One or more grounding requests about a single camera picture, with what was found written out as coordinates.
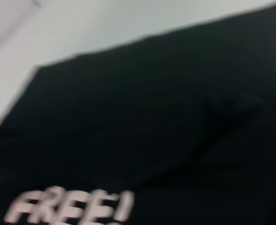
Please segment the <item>black fabric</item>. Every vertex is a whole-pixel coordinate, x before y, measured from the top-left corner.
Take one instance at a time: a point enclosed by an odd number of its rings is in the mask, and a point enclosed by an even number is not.
[[[51,186],[132,191],[126,225],[276,224],[276,6],[40,67],[0,126],[0,225]]]

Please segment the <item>black t-shirt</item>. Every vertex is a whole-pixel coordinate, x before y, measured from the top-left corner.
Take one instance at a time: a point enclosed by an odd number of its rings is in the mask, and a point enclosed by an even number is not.
[[[276,223],[276,6],[40,67],[0,126],[0,225]]]

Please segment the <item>white ceiling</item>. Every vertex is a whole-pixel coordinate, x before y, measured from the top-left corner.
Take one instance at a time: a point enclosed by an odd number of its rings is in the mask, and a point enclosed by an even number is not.
[[[37,66],[183,26],[268,7],[276,0],[0,0],[0,121]]]

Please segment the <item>white wall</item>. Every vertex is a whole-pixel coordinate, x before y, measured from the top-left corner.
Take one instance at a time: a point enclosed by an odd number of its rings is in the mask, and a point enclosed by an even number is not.
[[[44,8],[35,9],[37,14],[31,20],[32,12],[27,13],[33,10],[30,0],[0,2],[0,17],[11,14],[18,21],[16,15],[25,15],[17,23],[21,28],[0,47],[1,120],[22,94],[36,66],[269,7],[276,0],[51,0],[47,4],[41,0]],[[17,11],[8,9],[12,2],[18,2]],[[0,30],[14,26],[13,21],[0,22]]]

